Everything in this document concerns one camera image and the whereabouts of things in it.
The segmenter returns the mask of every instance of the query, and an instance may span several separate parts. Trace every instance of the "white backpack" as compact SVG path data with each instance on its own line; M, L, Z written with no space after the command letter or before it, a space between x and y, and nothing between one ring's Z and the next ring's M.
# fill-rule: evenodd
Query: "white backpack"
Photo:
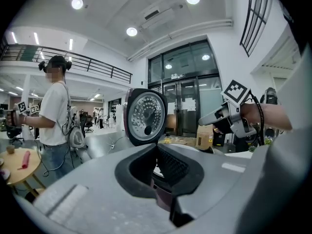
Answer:
M84 147L84 137L80 128L80 116L77 107L71 107L71 100L68 88L63 81L59 81L67 92L67 122L63 126L57 121L64 135L68 137L70 147L82 148Z

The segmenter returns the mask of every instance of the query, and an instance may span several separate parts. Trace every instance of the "wooden table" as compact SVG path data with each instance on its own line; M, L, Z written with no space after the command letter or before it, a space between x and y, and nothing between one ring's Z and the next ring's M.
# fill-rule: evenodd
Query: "wooden table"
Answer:
M26 151L30 151L28 167L26 169L18 170L18 168L21 167ZM35 197L38 196L38 193L32 189L26 181L26 179L31 176L42 188L46 188L34 173L40 165L40 158L34 149L17 148L13 154L8 154L7 151L0 153L0 157L4 159L4 164L1 166L1 168L6 168L10 171L10 177L6 183L13 188L16 194L17 191L15 185L23 183L32 195Z

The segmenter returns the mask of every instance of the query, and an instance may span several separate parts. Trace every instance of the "metal railing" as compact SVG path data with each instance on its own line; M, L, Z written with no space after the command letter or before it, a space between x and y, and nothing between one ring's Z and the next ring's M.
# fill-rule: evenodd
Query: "metal railing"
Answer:
M50 58L55 55L64 56L66 60L70 60L72 62L73 69L131 83L132 74L127 71L107 64L103 61L55 48L37 45L9 44L6 46L0 60L29 61L38 63L44 60L47 63Z
M240 40L240 45L248 57L254 51L267 23L270 13L270 10L267 9L268 3L269 0L249 0L245 28Z

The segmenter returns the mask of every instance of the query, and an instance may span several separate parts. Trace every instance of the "person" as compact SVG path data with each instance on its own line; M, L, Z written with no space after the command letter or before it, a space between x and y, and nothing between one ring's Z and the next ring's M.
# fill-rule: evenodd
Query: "person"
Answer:
M273 104L260 105L263 111L265 125L286 131L290 131L293 128L283 106ZM260 123L260 114L255 103L245 103L242 105L240 114L249 123Z
M71 68L71 62L63 56L53 56L46 68L46 78L52 83L43 97L39 117L20 116L19 124L39 128L39 139L45 148L45 155L51 169L55 170L57 179L69 173L71 164L67 136L63 134L62 126L67 123L68 96L64 83L65 71Z

